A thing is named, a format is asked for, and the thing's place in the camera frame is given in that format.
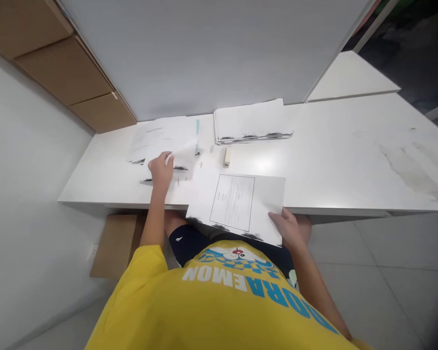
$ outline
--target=paper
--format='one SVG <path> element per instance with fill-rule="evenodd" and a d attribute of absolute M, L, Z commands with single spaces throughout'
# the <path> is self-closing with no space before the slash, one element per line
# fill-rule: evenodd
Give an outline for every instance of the paper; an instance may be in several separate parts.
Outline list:
<path fill-rule="evenodd" d="M 284 177 L 202 172 L 186 218 L 281 246 L 268 212 L 281 213 L 285 182 Z"/>
<path fill-rule="evenodd" d="M 164 151 L 170 151 L 174 156 L 172 181 L 190 180 L 196 163 L 195 154 L 199 152 L 199 130 L 199 121 L 187 117 L 157 119 L 141 126 L 128 152 L 128 161 L 139 167 L 140 182 L 152 181 L 148 164 Z"/>
<path fill-rule="evenodd" d="M 128 161 L 153 159 L 163 151 L 179 149 L 191 140 L 197 140 L 196 119 L 173 117 L 156 119 L 141 126 L 135 133 L 128 152 Z"/>
<path fill-rule="evenodd" d="M 210 221 L 250 231 L 253 177 L 219 175 Z"/>
<path fill-rule="evenodd" d="M 172 182 L 187 181 L 193 178 L 193 171 L 196 164 L 195 150 L 197 148 L 196 140 L 191 140 L 186 144 L 182 145 L 180 148 L 173 150 L 170 156 L 174 156 L 174 174 L 172 176 Z M 140 168 L 140 182 L 151 182 L 152 175 L 151 170 L 149 170 L 149 161 L 157 158 L 157 155 L 148 155 L 146 161 L 141 165 Z"/>
<path fill-rule="evenodd" d="M 293 134 L 282 99 L 220 108 L 213 118 L 217 144 L 286 139 Z"/>

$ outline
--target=desk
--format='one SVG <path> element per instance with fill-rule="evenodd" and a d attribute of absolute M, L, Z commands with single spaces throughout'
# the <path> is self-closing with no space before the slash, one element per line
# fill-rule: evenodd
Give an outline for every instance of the desk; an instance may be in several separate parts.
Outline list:
<path fill-rule="evenodd" d="M 289 105 L 288 140 L 214 145 L 212 114 L 201 121 L 203 171 L 287 178 L 284 205 L 293 212 L 388 216 L 393 211 L 438 211 L 438 128 L 397 94 Z M 136 128 L 95 135 L 59 201 L 147 208 L 152 187 L 139 183 L 138 165 L 125 161 Z M 166 204 L 185 209 L 194 180 L 171 185 Z"/>
<path fill-rule="evenodd" d="M 354 51 L 346 51 L 337 55 L 307 101 L 398 92 L 400 89 Z"/>

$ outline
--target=doraemon t-shirt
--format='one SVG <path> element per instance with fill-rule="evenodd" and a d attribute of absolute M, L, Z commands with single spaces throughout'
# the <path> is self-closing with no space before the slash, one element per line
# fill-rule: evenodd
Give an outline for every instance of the doraemon t-shirt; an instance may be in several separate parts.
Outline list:
<path fill-rule="evenodd" d="M 357 349 L 280 270 L 242 241 L 219 241 L 184 268 L 139 247 L 87 350 Z"/>

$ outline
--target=wall outlet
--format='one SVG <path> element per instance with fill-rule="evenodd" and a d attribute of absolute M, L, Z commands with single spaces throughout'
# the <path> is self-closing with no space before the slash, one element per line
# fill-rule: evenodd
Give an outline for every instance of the wall outlet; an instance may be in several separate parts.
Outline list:
<path fill-rule="evenodd" d="M 86 261 L 92 261 L 96 257 L 96 252 L 99 247 L 99 244 L 92 244 L 91 250 L 89 251 L 88 257 L 86 258 Z"/>

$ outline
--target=left hand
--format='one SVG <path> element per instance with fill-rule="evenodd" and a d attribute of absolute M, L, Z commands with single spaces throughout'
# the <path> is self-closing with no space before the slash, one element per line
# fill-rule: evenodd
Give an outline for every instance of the left hand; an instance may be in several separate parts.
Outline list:
<path fill-rule="evenodd" d="M 151 160 L 147 167 L 151 170 L 152 183 L 155 189 L 167 193 L 172 175 L 174 173 L 174 156 L 169 158 L 167 165 L 165 160 L 171 152 L 162 152 L 157 158 Z"/>

